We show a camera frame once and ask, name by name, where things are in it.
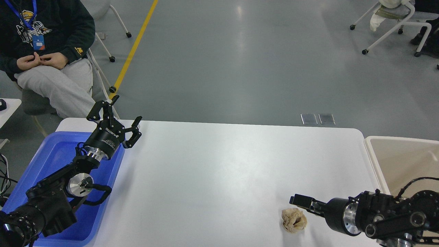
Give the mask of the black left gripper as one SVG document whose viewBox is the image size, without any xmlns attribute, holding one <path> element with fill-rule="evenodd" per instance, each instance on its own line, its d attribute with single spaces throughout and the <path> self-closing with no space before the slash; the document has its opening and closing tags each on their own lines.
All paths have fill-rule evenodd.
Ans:
<svg viewBox="0 0 439 247">
<path fill-rule="evenodd" d="M 129 128 L 125 128 L 124 125 L 116 120 L 116 112 L 113 111 L 113 105 L 118 99 L 119 95 L 115 95 L 110 103 L 108 101 L 96 102 L 86 116 L 88 121 L 97 124 L 97 128 L 84 143 L 84 149 L 88 156 L 98 161 L 102 159 L 110 160 L 121 142 L 125 149 L 132 148 L 142 135 L 139 131 L 139 123 L 142 116 L 136 117 Z M 132 135 L 129 139 L 125 140 L 125 133 L 129 132 Z"/>
</svg>

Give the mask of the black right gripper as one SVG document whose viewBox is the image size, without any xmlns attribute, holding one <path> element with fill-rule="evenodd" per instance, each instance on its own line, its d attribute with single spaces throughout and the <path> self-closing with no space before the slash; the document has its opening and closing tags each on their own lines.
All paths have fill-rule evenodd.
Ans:
<svg viewBox="0 0 439 247">
<path fill-rule="evenodd" d="M 349 236 L 361 234 L 355 223 L 357 203 L 342 198 L 333 198 L 328 203 L 324 203 L 300 194 L 291 196 L 289 203 L 305 209 L 309 213 L 324 217 L 329 228 L 336 232 Z"/>
</svg>

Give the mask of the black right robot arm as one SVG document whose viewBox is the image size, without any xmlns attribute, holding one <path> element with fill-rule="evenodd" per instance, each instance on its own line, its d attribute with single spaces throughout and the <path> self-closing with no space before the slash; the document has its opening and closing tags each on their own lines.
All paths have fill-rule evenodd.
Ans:
<svg viewBox="0 0 439 247">
<path fill-rule="evenodd" d="M 437 236 L 424 236 L 424 232 L 438 233 L 438 192 L 422 190 L 410 198 L 403 193 L 416 181 L 408 182 L 396 196 L 364 191 L 348 199 L 333 198 L 328 202 L 295 194 L 290 204 L 323 217 L 328 227 L 349 236 L 365 233 L 383 247 L 414 247 L 438 245 Z"/>
</svg>

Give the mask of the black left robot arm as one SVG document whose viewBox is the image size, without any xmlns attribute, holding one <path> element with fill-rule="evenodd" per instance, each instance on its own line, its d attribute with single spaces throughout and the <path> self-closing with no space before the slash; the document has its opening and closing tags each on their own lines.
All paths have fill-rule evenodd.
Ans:
<svg viewBox="0 0 439 247">
<path fill-rule="evenodd" d="M 86 142 L 76 147 L 70 164 L 37 182 L 26 191 L 27 202 L 10 213 L 1 212 L 1 246 L 33 246 L 40 234 L 45 237 L 61 233 L 77 222 L 76 211 L 82 205 L 98 206 L 112 192 L 107 185 L 94 182 L 90 173 L 108 161 L 122 144 L 128 149 L 141 137 L 136 117 L 131 127 L 125 128 L 113 114 L 118 100 L 95 103 L 87 120 L 97 124 Z"/>
</svg>

